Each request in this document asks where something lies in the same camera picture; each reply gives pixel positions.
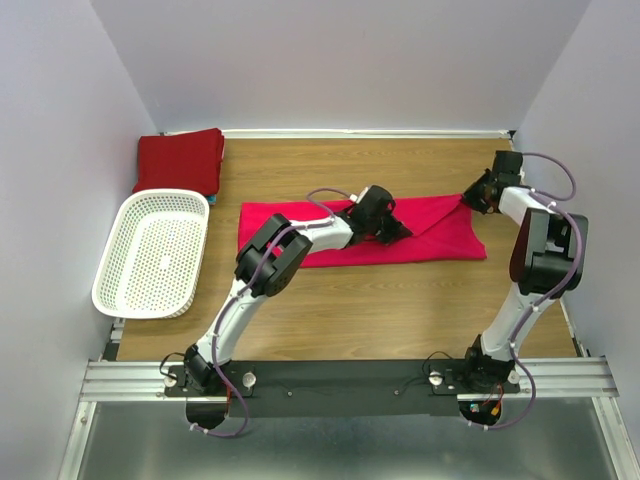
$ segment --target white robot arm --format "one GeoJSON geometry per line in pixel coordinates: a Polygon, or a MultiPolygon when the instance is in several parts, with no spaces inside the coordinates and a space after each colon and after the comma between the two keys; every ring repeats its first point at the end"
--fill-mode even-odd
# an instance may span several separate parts
{"type": "Polygon", "coordinates": [[[463,202],[474,210],[502,213],[520,226],[509,265],[513,283],[507,299],[465,357],[467,375],[490,383],[507,380],[536,320],[565,291],[576,288],[582,276],[587,219],[559,214],[551,200],[548,205],[541,203],[546,199],[521,185],[521,169],[521,153],[498,151],[492,170],[487,169],[463,195],[463,202]]]}
{"type": "Polygon", "coordinates": [[[348,208],[321,220],[298,222],[273,215],[243,247],[224,305],[185,353],[185,370],[197,384],[206,386],[214,367],[231,360],[260,305],[289,284],[309,253],[342,249],[369,238],[388,245],[411,235],[393,216],[395,202],[385,189],[372,185],[352,198],[348,208]]]}
{"type": "MultiPolygon", "coordinates": [[[[327,217],[322,220],[310,222],[291,222],[296,231],[311,242],[308,253],[322,250],[345,248],[353,237],[353,230],[346,221],[340,217],[327,217]]],[[[245,330],[253,315],[268,298],[266,294],[255,296],[251,288],[247,288],[247,282],[235,278],[231,284],[231,291],[225,304],[218,312],[209,330],[198,340],[196,346],[203,359],[212,362],[212,341],[216,334],[214,330],[219,325],[217,332],[216,357],[220,365],[231,360],[236,343],[245,330]]]]}
{"type": "MultiPolygon", "coordinates": [[[[537,209],[553,214],[544,205],[534,200],[528,193],[528,190],[520,187],[508,187],[502,192],[500,203],[500,213],[511,217],[519,226],[525,218],[527,210],[537,209]]],[[[511,360],[511,352],[509,351],[509,337],[513,332],[522,312],[528,306],[542,297],[542,293],[523,294],[516,282],[511,284],[509,294],[502,304],[498,315],[481,335],[482,352],[490,356],[494,360],[508,362],[511,360]]],[[[525,326],[520,330],[516,337],[514,350],[516,353],[520,351],[522,342],[529,334],[529,331],[536,323],[540,315],[556,301],[555,298],[542,302],[537,311],[533,312],[525,326]]]]}

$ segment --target laundry basket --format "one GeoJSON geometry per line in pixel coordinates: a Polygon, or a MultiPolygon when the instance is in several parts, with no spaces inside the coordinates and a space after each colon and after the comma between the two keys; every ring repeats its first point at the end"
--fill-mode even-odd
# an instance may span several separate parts
{"type": "Polygon", "coordinates": [[[191,306],[209,205],[189,190],[143,190],[120,207],[91,296],[113,317],[169,318],[191,306]]]}

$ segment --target black mounting plate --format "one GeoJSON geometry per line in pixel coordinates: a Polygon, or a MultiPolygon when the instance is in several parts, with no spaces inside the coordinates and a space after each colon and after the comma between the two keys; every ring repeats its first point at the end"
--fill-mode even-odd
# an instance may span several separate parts
{"type": "MultiPolygon", "coordinates": [[[[488,395],[494,387],[466,385],[460,377],[464,360],[423,363],[423,360],[232,361],[224,366],[224,372],[245,397],[252,417],[457,416],[458,394],[488,395]],[[443,373],[442,385],[432,385],[423,367],[425,373],[434,370],[443,373]],[[248,372],[256,376],[255,385],[249,389],[242,384],[248,372]]],[[[187,378],[182,366],[173,366],[169,371],[178,377],[178,382],[165,389],[167,396],[227,395],[220,381],[203,391],[187,378]]],[[[519,391],[510,384],[504,388],[505,393],[519,391]]],[[[242,406],[233,396],[229,415],[243,415],[242,406]]]]}
{"type": "MultiPolygon", "coordinates": [[[[459,395],[464,393],[487,393],[495,389],[495,384],[482,384],[478,381],[471,382],[465,375],[467,363],[462,359],[434,359],[429,360],[424,365],[424,371],[429,375],[441,377],[440,385],[431,385],[434,395],[459,395]]],[[[519,393],[520,386],[509,382],[502,384],[504,393],[519,393]]]]}

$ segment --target wooden table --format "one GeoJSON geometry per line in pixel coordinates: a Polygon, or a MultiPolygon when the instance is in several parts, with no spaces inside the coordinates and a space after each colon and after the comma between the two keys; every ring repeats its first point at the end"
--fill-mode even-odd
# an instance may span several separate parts
{"type": "MultiPolygon", "coordinates": [[[[359,192],[379,184],[395,197],[459,193],[491,167],[495,150],[509,148],[507,140],[491,139],[228,140],[193,305],[175,319],[127,321],[118,360],[183,352],[207,330],[231,284],[242,202],[300,201],[320,186],[359,192]]],[[[487,247],[485,261],[299,270],[256,314],[234,358],[462,356],[507,295],[518,231],[501,215],[474,214],[473,225],[487,247]]],[[[558,304],[538,321],[522,354],[575,356],[558,304]]]]}

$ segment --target red towel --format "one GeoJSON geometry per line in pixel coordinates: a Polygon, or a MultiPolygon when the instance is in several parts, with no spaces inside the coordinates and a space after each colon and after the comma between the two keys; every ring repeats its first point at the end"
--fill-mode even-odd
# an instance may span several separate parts
{"type": "Polygon", "coordinates": [[[138,183],[133,193],[150,188],[181,188],[204,196],[220,188],[224,137],[217,128],[181,135],[141,137],[138,183]]]}
{"type": "MultiPolygon", "coordinates": [[[[349,202],[327,202],[326,205],[337,211],[347,207],[349,202]]],[[[326,216],[323,210],[309,202],[244,203],[238,226],[238,250],[274,213],[300,221],[326,216]]],[[[336,267],[487,258],[484,245],[471,228],[471,209],[460,203],[460,195],[396,199],[393,214],[413,232],[413,236],[390,246],[365,242],[344,250],[325,250],[309,255],[302,266],[336,267]]]]}

